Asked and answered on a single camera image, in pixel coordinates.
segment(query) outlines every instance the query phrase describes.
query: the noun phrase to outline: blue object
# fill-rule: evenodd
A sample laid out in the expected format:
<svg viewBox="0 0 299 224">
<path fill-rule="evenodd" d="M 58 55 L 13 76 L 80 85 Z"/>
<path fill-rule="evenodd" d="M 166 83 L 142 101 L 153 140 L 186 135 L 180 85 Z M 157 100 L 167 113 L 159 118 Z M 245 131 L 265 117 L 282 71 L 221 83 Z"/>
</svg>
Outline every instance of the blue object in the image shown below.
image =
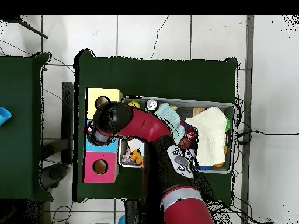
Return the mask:
<svg viewBox="0 0 299 224">
<path fill-rule="evenodd" d="M 168 103 L 161 104 L 160 108 L 154 113 L 158 118 L 163 120 L 171 129 L 173 140 L 178 144 L 185 135 L 185 128 L 180 124 L 180 117 Z"/>
<path fill-rule="evenodd" d="M 92 152 L 117 152 L 117 139 L 115 138 L 109 145 L 95 146 L 86 139 L 86 151 Z"/>
<path fill-rule="evenodd" d="M 125 217 L 125 215 L 123 215 L 120 219 L 119 219 L 119 222 L 118 222 L 118 224 L 126 224 L 126 217 Z"/>
<path fill-rule="evenodd" d="M 11 113 L 7 109 L 0 107 L 0 126 L 4 124 L 11 116 Z"/>
<path fill-rule="evenodd" d="M 201 171 L 207 171 L 211 168 L 212 166 L 199 166 L 199 170 Z"/>
</svg>

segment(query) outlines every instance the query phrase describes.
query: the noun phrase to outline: blue bowl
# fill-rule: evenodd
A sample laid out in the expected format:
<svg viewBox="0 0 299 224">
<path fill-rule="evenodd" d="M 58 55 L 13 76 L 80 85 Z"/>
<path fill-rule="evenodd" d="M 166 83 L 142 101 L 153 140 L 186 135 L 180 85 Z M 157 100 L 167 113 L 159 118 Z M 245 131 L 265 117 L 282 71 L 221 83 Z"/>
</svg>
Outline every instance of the blue bowl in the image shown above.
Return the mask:
<svg viewBox="0 0 299 224">
<path fill-rule="evenodd" d="M 7 109 L 0 107 L 0 126 L 4 124 L 11 116 L 11 113 Z"/>
</svg>

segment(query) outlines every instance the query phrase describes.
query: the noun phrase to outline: circular hole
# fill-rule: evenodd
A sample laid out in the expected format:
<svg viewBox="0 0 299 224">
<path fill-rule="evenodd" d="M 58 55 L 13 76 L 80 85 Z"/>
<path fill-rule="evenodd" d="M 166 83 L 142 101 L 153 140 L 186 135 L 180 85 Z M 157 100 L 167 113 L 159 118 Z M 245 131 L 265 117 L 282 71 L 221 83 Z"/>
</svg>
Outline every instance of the circular hole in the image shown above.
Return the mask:
<svg viewBox="0 0 299 224">
<path fill-rule="evenodd" d="M 96 160 L 93 165 L 92 169 L 96 174 L 104 174 L 108 170 L 108 163 L 105 160 Z"/>
<path fill-rule="evenodd" d="M 97 110 L 100 110 L 100 105 L 102 105 L 105 102 L 110 102 L 109 98 L 106 96 L 100 96 L 95 101 L 95 107 Z"/>
</svg>

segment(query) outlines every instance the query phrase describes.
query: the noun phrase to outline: green towel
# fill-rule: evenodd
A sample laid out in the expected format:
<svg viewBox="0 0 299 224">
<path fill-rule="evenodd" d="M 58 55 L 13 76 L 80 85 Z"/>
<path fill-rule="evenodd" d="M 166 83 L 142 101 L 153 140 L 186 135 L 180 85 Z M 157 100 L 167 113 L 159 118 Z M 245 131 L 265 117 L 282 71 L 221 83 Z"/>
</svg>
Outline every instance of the green towel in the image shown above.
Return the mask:
<svg viewBox="0 0 299 224">
<path fill-rule="evenodd" d="M 178 144 L 184 137 L 185 128 L 180 125 L 180 117 L 176 111 L 168 103 L 163 103 L 154 114 L 171 129 L 173 140 Z"/>
</svg>

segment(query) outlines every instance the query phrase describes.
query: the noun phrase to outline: yellow toy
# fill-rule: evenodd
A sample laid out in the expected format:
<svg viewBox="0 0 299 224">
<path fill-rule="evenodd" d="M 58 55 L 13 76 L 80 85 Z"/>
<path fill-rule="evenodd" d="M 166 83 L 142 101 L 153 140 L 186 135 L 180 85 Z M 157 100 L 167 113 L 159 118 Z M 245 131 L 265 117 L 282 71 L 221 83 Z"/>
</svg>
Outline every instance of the yellow toy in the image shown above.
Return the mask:
<svg viewBox="0 0 299 224">
<path fill-rule="evenodd" d="M 174 106 L 174 105 L 169 105 L 172 109 L 174 109 L 176 111 L 176 109 L 178 109 L 177 106 Z"/>
<path fill-rule="evenodd" d="M 132 160 L 135 160 L 138 165 L 143 169 L 143 157 L 139 154 L 137 150 L 134 150 L 132 152 L 132 155 L 130 155 Z"/>
<path fill-rule="evenodd" d="M 138 109 L 140 109 L 140 105 L 138 102 L 136 101 L 131 101 L 129 104 L 128 104 L 130 107 L 136 107 Z"/>
</svg>

